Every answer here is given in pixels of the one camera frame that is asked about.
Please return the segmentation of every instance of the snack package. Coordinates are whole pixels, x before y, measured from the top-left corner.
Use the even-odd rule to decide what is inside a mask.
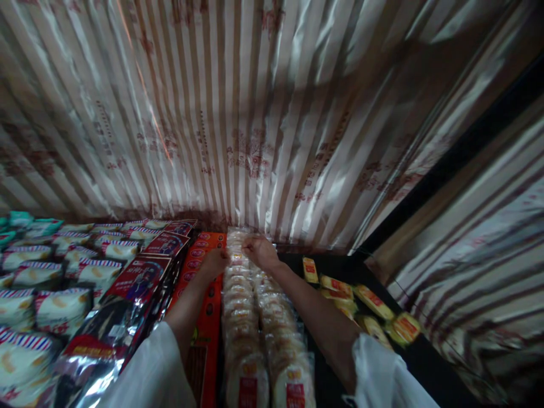
[[[25,238],[37,238],[53,235],[61,227],[64,221],[54,218],[40,218],[34,220],[29,230],[24,234]]]
[[[94,224],[64,224],[58,232],[84,232],[92,230]]]
[[[190,238],[173,232],[161,232],[142,253],[175,258],[189,240]]]
[[[54,365],[44,406],[96,406],[141,340],[168,258],[136,257],[91,311]]]
[[[384,320],[391,320],[395,317],[391,309],[389,309],[385,303],[377,297],[374,292],[372,292],[365,285],[357,285],[354,288],[354,292],[357,297],[369,307],[374,313],[380,316]]]
[[[130,261],[138,254],[136,241],[106,241],[102,243],[102,253],[106,258]]]
[[[332,289],[334,291],[345,293],[351,300],[353,300],[353,291],[351,286],[347,283],[341,282],[340,280],[330,278],[325,275],[321,275],[321,286],[327,289]]]
[[[34,290],[0,291],[0,325],[19,332],[34,327]]]
[[[376,339],[378,343],[384,346],[386,349],[394,351],[391,347],[391,343],[389,343],[389,340],[387,340],[384,331],[381,329],[380,324],[374,317],[358,316],[356,321],[370,337]]]
[[[121,241],[125,238],[125,234],[116,231],[100,230],[94,233],[93,247],[97,250],[102,250],[102,243],[110,241]]]
[[[11,285],[13,284],[14,276],[15,276],[15,273],[13,272],[0,276],[0,290],[9,289]]]
[[[15,238],[15,231],[8,231],[0,234],[0,250],[4,250]]]
[[[120,262],[82,259],[79,261],[77,274],[70,277],[76,278],[78,284],[85,284],[92,287],[92,295],[95,304],[97,304],[113,284],[122,267],[123,264]]]
[[[26,261],[21,263],[15,278],[13,288],[39,288],[52,290],[62,281],[62,265],[52,262]]]
[[[163,230],[164,227],[171,224],[172,221],[169,220],[145,220],[143,226],[149,228],[150,230]]]
[[[197,224],[197,220],[193,219],[186,219],[181,221],[173,221],[166,227],[164,227],[164,230],[167,232],[174,232],[180,235],[189,236],[189,233],[194,228],[194,226]],[[211,235],[217,235],[213,232],[208,232],[208,234]]]
[[[303,257],[302,266],[304,268],[304,278],[308,283],[319,283],[319,277],[317,276],[316,263],[313,259]]]
[[[36,326],[44,332],[72,337],[91,310],[91,290],[72,288],[38,292]]]
[[[68,252],[70,245],[84,245],[90,238],[89,234],[79,232],[57,232],[52,242],[57,246],[55,255],[63,257]]]
[[[34,217],[26,211],[10,211],[10,227],[24,230],[30,227]]]
[[[66,265],[66,277],[75,277],[79,271],[79,261],[83,259],[93,259],[98,256],[98,252],[79,245],[70,245],[68,252],[64,256]]]
[[[115,223],[115,224],[95,224],[92,227],[91,233],[100,233],[103,231],[119,231],[123,227],[123,223]]]
[[[11,246],[2,257],[2,269],[15,271],[25,261],[46,260],[51,252],[52,248],[45,245]]]
[[[396,344],[405,347],[412,344],[419,336],[421,326],[412,315],[402,312],[393,321],[386,323],[385,331]]]

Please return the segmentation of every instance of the fabric wall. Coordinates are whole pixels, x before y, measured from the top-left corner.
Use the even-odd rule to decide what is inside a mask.
[[[347,252],[542,48],[539,7],[4,0],[0,209]]]
[[[544,376],[543,133],[544,96],[414,216],[426,228],[403,226],[375,253],[390,293],[486,402],[523,403]]]

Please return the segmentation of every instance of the orange packaging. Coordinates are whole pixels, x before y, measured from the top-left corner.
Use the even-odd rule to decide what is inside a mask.
[[[222,233],[203,232],[199,235],[187,252],[167,314],[176,304],[191,279],[198,273],[206,253],[214,248],[224,248],[225,239],[226,235]],[[200,408],[216,406],[215,380],[219,351],[222,287],[223,275],[217,277],[208,286],[185,363],[187,380],[193,390],[194,398],[197,400],[197,407]]]
[[[304,267],[304,278],[308,283],[319,283],[319,277],[317,276],[316,263],[313,259],[303,257],[302,266]]]

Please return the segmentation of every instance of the yellow packaged snack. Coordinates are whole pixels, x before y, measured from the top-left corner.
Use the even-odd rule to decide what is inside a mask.
[[[385,326],[385,330],[395,343],[404,347],[415,341],[421,333],[421,326],[411,314],[402,312]]]
[[[313,259],[303,257],[302,266],[304,267],[304,278],[308,283],[319,283],[319,277],[317,276],[316,263]]]
[[[391,309],[365,285],[355,286],[354,291],[357,297],[381,318],[392,320],[395,317]]]
[[[372,316],[358,316],[357,323],[359,323],[359,326],[367,332],[370,337],[374,337],[374,339],[378,340],[378,343],[386,349],[394,351],[391,347],[391,343],[387,340],[384,331],[381,329],[380,324],[375,318]]]
[[[321,275],[321,286],[327,289],[332,289],[333,291],[343,292],[351,300],[353,300],[353,290],[351,290],[351,286],[349,286],[347,283],[341,282],[340,280],[336,280],[333,278],[330,278],[325,275]]]

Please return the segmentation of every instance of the plastic wrapper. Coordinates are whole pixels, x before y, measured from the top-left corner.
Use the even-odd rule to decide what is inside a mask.
[[[353,290],[347,283],[325,275],[321,275],[320,282],[321,287],[331,289],[333,291],[343,292],[350,298],[350,300],[353,300]]]
[[[92,292],[83,288],[40,291],[35,304],[36,327],[39,330],[71,338],[91,310]]]
[[[175,258],[189,240],[190,238],[174,232],[161,232],[142,253]]]
[[[60,263],[26,261],[15,272],[12,287],[53,290],[61,284],[62,275]]]
[[[81,232],[86,233],[92,230],[94,224],[64,224],[58,232]]]
[[[92,227],[91,233],[101,233],[103,231],[119,231],[123,227],[123,223],[115,223],[115,224],[95,224]]]
[[[139,255],[124,269],[57,359],[54,385],[40,404],[90,407],[100,401],[146,332],[151,300],[170,264]]]
[[[391,343],[387,340],[387,336],[380,327],[378,321],[372,316],[358,316],[356,318],[359,326],[367,332],[367,334],[373,339],[377,340],[379,344],[384,346],[386,349],[394,351],[391,347]]]
[[[0,400],[12,407],[35,406],[49,386],[58,341],[41,333],[0,330]]]
[[[2,270],[15,271],[26,261],[46,260],[51,256],[53,248],[46,245],[11,246],[2,256]]]
[[[137,241],[106,241],[102,243],[102,253],[106,258],[129,261],[138,254]]]
[[[319,283],[319,277],[317,276],[316,263],[313,259],[303,257],[302,266],[304,268],[304,279],[308,283]]]
[[[83,259],[79,262],[78,272],[70,277],[77,279],[79,286],[92,287],[94,302],[97,303],[113,284],[122,267],[120,262]]]
[[[55,255],[59,257],[63,257],[66,255],[66,252],[68,252],[68,248],[71,245],[84,245],[86,244],[89,239],[91,239],[91,235],[80,233],[80,232],[57,232],[54,235],[53,239],[53,245],[57,246],[57,249],[55,250]]]
[[[33,289],[0,291],[0,325],[27,332],[32,330],[34,323]]]
[[[385,303],[365,285],[357,285],[354,288],[357,297],[374,313],[384,320],[392,320],[395,315]]]
[[[85,248],[80,245],[71,245],[68,247],[68,252],[64,256],[66,264],[66,276],[73,277],[79,271],[79,261],[83,259],[93,259],[98,256],[97,251]]]

